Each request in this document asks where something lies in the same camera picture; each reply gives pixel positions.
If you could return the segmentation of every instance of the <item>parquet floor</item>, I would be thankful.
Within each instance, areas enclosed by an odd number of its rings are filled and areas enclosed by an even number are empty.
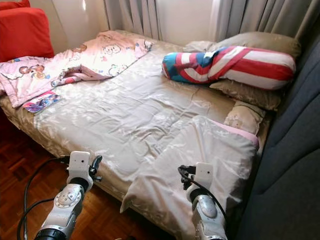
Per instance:
[[[23,193],[34,170],[52,156],[29,136],[11,124],[0,109],[0,239],[15,240],[23,212]],[[28,203],[54,197],[67,179],[65,166],[49,163],[33,180]],[[28,214],[28,238],[33,240],[52,208],[52,202],[36,206]],[[93,186],[85,196],[72,240],[173,240],[143,216],[129,209],[120,214],[121,203]]]

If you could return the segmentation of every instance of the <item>white curtain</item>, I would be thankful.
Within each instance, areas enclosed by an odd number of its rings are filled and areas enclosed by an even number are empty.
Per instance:
[[[155,0],[104,0],[109,28],[161,39]]]
[[[260,31],[299,39],[320,14],[320,0],[213,0],[209,37]]]

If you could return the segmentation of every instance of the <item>pillow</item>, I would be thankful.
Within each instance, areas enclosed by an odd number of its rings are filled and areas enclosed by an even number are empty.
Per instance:
[[[245,46],[215,52],[171,52],[162,61],[164,75],[174,81],[206,84],[231,79],[266,90],[284,87],[294,75],[288,54]]]
[[[210,88],[219,90],[237,100],[271,111],[277,110],[283,95],[282,91],[265,91],[229,79],[212,83]]]
[[[49,23],[43,10],[33,7],[4,10],[0,12],[0,23],[0,62],[23,56],[54,56]]]
[[[268,32],[246,32],[227,38],[209,48],[209,52],[221,47],[245,46],[250,48],[267,49],[271,51],[286,53],[296,59],[301,54],[300,43],[289,36]]]
[[[257,106],[243,101],[236,101],[223,124],[257,135],[259,125],[265,115],[266,112]]]
[[[217,44],[212,41],[191,41],[183,48],[184,53],[209,52],[212,45]]]
[[[30,8],[29,0],[22,0],[20,2],[14,1],[2,1],[0,2],[0,11],[16,8]]]

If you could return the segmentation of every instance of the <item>black cable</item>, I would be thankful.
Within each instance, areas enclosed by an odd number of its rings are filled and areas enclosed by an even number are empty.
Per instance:
[[[184,174],[184,172],[182,171],[183,170],[183,167],[178,167],[178,171],[180,173],[180,175],[187,179],[188,181],[190,181],[191,183],[197,185],[200,189],[204,190],[213,200],[214,202],[218,205],[219,209],[221,210],[222,212],[222,215],[225,219],[225,223],[227,224],[227,215],[226,215],[226,212],[225,210],[223,209],[223,207],[221,206],[220,202],[216,199],[216,197],[204,186],[202,186],[200,183],[197,183],[195,180],[191,179],[190,177],[188,177],[187,175]]]
[[[56,157],[49,159],[42,163],[37,170],[34,171],[30,179],[28,180],[25,188],[24,188],[24,196],[23,196],[23,212],[25,213],[27,210],[27,201],[28,201],[28,189],[31,184],[31,181],[35,178],[35,176],[39,173],[39,171],[48,163],[53,162],[53,161],[60,161],[61,163],[69,163],[69,156],[62,156],[62,157]],[[28,240],[28,231],[27,231],[27,217],[25,217],[23,220],[23,239]]]
[[[45,203],[45,202],[50,202],[52,200],[54,200],[55,198],[49,198],[49,199],[45,199],[45,200],[41,200],[41,201],[37,201],[34,204],[32,204],[29,208],[26,209],[26,211],[23,213],[22,217],[20,218],[17,230],[16,230],[16,239],[17,240],[21,240],[21,236],[20,236],[20,231],[21,231],[21,226],[22,223],[24,222],[24,219],[26,219],[27,214],[37,205]]]

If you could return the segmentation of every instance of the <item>beige pillow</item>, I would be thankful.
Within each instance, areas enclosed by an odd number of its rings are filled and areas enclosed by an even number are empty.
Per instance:
[[[236,101],[223,124],[256,135],[265,115],[266,112],[257,106],[243,101]]]
[[[183,47],[184,53],[201,53],[209,52],[212,45],[217,44],[212,41],[191,41]]]
[[[295,59],[301,54],[301,45],[296,39],[280,34],[259,31],[241,33],[212,44],[209,52],[229,46],[267,49],[289,54]]]
[[[272,111],[277,110],[282,98],[281,91],[266,91],[229,79],[214,82],[210,88],[220,90],[237,100]]]

